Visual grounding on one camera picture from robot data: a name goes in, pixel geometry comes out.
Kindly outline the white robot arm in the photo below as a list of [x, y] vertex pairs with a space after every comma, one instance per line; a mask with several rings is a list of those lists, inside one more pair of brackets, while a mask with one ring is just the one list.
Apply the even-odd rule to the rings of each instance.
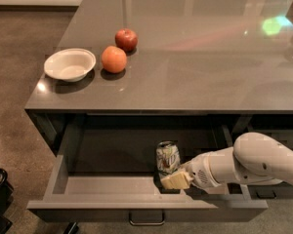
[[166, 189], [195, 186], [208, 191], [228, 183], [293, 185], [293, 151], [260, 133], [239, 136], [232, 147], [195, 156], [181, 163], [167, 155], [159, 157], [160, 182]]

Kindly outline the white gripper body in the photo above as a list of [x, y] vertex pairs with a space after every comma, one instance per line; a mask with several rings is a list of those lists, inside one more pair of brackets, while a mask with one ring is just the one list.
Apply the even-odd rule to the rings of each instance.
[[199, 189], [215, 188], [220, 185], [212, 175], [209, 156], [210, 152], [200, 154], [182, 164], [182, 168], [191, 177], [191, 184]]

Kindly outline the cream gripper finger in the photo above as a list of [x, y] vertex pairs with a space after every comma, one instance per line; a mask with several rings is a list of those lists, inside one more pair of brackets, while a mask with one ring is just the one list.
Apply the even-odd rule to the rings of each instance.
[[189, 189], [193, 178], [188, 172], [178, 170], [171, 175], [163, 177], [160, 181], [165, 189]]

